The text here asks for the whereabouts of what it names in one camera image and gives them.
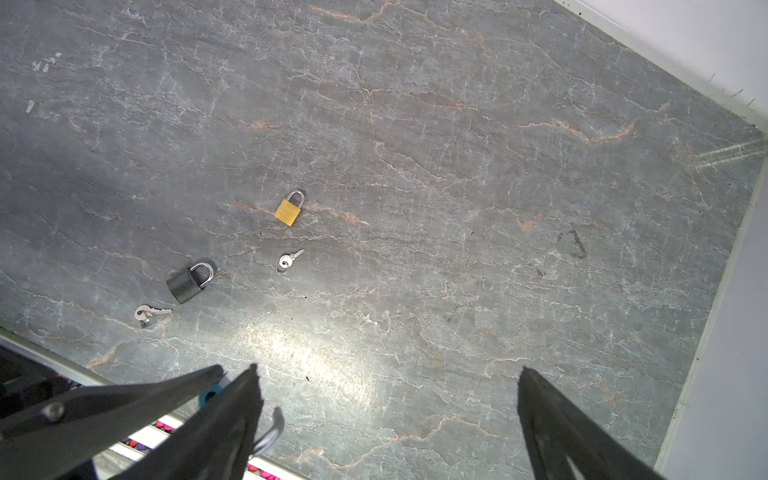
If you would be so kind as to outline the blue padlock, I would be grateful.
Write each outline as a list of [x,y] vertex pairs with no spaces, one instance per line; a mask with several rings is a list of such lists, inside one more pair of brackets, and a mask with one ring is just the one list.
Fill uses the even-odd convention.
[[202,409],[210,400],[212,400],[219,392],[226,388],[231,383],[231,380],[224,374],[221,376],[212,386],[198,395],[198,408]]

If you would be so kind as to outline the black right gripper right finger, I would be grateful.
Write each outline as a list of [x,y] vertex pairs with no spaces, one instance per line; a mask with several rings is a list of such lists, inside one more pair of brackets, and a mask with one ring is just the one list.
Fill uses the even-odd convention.
[[517,412],[537,479],[658,479],[536,370],[518,382]]

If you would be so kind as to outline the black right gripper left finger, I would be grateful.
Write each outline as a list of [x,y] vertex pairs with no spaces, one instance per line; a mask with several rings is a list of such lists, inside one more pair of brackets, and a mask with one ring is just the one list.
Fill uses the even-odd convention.
[[264,400],[252,364],[119,479],[241,479]]

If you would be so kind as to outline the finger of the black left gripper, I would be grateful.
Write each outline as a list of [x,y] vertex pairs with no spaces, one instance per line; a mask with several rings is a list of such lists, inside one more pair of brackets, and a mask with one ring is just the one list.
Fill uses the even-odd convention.
[[1,420],[1,477],[56,479],[212,386],[213,365],[158,383],[82,387]]

